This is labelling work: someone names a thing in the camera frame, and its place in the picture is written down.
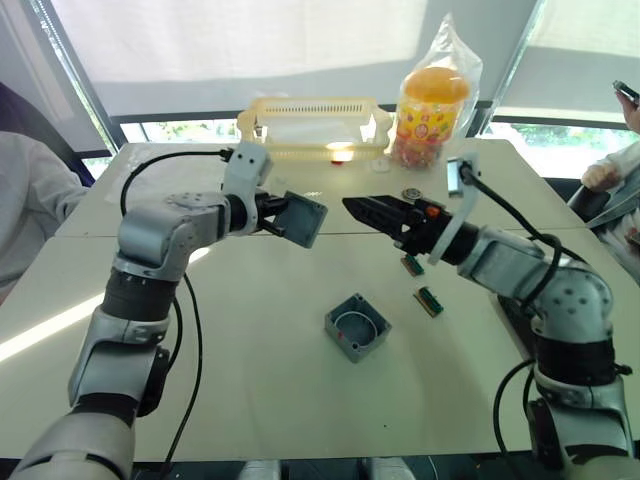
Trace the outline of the bare person hand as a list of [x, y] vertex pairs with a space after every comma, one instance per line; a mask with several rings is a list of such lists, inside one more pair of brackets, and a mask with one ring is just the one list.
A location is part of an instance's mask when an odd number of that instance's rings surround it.
[[620, 92], [615, 93], [621, 105], [625, 123], [630, 131], [640, 134], [640, 110], [639, 106]]

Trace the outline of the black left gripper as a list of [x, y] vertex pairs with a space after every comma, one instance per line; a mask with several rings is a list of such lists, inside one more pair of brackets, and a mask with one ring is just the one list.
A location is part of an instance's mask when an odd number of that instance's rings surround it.
[[264, 219], [264, 211], [285, 211], [288, 208], [289, 199], [285, 197], [269, 196], [266, 191], [257, 191], [254, 195], [255, 215], [253, 216], [252, 234], [259, 231], [268, 232], [277, 237], [283, 237], [286, 228], [275, 222]]

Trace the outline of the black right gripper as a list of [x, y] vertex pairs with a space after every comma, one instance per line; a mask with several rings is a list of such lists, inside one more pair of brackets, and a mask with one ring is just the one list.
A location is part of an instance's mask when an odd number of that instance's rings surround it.
[[399, 236], [394, 245], [413, 256], [431, 253], [452, 220], [440, 206], [416, 206], [389, 195], [345, 197], [342, 204], [358, 222]]

